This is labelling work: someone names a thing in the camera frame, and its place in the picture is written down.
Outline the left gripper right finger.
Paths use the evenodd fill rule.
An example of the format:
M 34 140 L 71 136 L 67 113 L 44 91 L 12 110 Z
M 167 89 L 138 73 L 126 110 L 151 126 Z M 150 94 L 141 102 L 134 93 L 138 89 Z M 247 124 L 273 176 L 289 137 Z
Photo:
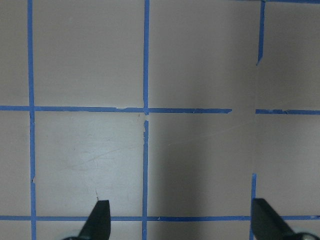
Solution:
M 251 229 L 257 240 L 298 240 L 289 225 L 264 198 L 254 198 L 251 206 Z

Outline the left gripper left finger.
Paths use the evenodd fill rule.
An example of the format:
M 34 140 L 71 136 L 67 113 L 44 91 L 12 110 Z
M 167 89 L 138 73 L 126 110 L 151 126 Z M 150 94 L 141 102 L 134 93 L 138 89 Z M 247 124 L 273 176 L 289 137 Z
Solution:
M 77 238 L 79 240 L 108 240 L 110 235 L 110 202 L 109 200 L 99 200 L 95 204 Z

